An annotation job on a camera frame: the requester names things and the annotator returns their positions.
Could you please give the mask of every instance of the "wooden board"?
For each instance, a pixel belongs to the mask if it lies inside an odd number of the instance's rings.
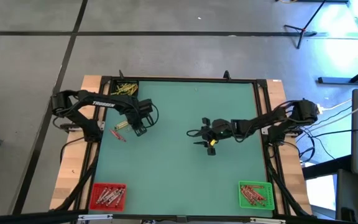
[[[100,81],[101,76],[99,75],[85,75],[81,89],[98,92]],[[276,107],[277,105],[283,103],[286,100],[281,80],[267,80],[267,85],[272,108]],[[261,91],[260,97],[261,102],[264,102],[264,95]],[[264,113],[266,112],[264,103],[262,103],[262,111]],[[84,106],[80,109],[80,112],[83,113],[83,115],[85,115],[87,118],[92,118],[94,113],[94,106]],[[72,141],[82,136],[82,132],[70,133],[68,135],[67,141]],[[293,144],[295,143],[295,140],[292,138],[286,138],[285,140]],[[66,147],[65,152],[63,154],[62,164],[58,173],[55,191],[52,195],[52,201],[50,204],[51,209],[58,207],[70,194],[70,192],[74,189],[75,185],[79,181],[83,159],[85,157],[85,147],[86,142],[82,140],[70,144]],[[95,146],[93,146],[93,151],[91,153],[91,159],[94,155],[94,147]],[[299,163],[298,151],[292,146],[284,145],[280,146],[280,155],[282,160],[284,179],[287,188],[289,189],[295,200],[302,206],[302,208],[306,212],[311,214],[311,207],[307,196],[306,184],[303,178],[301,165]],[[86,207],[85,202],[86,197],[88,196],[88,190],[89,182],[84,187],[80,208]],[[284,210],[282,204],[282,197],[277,186],[275,186],[275,192],[277,198],[278,212],[283,214]]]

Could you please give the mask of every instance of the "red tray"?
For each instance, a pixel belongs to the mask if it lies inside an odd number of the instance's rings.
[[[102,194],[103,189],[107,188],[113,188],[113,190],[116,189],[125,189],[124,195],[121,197],[121,200],[117,204],[117,199],[115,199],[109,206],[106,206],[105,204],[96,204],[96,201],[98,200],[99,196]],[[89,203],[89,209],[90,210],[102,210],[102,211],[114,211],[114,212],[122,212],[125,208],[125,198],[127,196],[127,185],[126,184],[112,184],[112,183],[95,183],[93,184],[92,188],[92,195],[91,195],[91,201]]]

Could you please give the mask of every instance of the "pile of yellow pens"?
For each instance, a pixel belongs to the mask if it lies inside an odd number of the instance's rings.
[[[138,89],[138,86],[136,83],[125,83],[117,86],[117,90],[112,93],[112,95],[129,95],[132,96],[136,90]]]

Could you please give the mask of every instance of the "tripod stand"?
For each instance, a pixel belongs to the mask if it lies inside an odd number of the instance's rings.
[[[297,49],[299,49],[301,47],[301,43],[302,43],[302,38],[306,32],[306,28],[308,27],[308,25],[310,24],[310,22],[314,19],[314,17],[317,15],[318,11],[320,11],[321,7],[324,5],[324,3],[326,2],[327,0],[324,0],[321,5],[318,7],[318,9],[316,10],[316,12],[313,14],[313,16],[310,18],[310,20],[308,21],[308,23],[305,25],[304,28],[299,28],[299,27],[295,27],[295,26],[290,26],[290,25],[284,25],[284,27],[289,27],[289,28],[292,28],[292,29],[295,29],[295,30],[300,30],[300,36],[299,36],[299,41],[298,41],[298,45],[296,46]],[[316,35],[317,32],[316,31],[312,31],[311,32],[311,35]]]

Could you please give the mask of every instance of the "logo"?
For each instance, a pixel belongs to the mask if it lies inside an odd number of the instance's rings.
[[[103,103],[103,102],[97,102],[97,101],[94,101],[92,103],[92,105],[96,105],[96,106],[107,106],[107,107],[114,107],[115,104],[113,103]]]

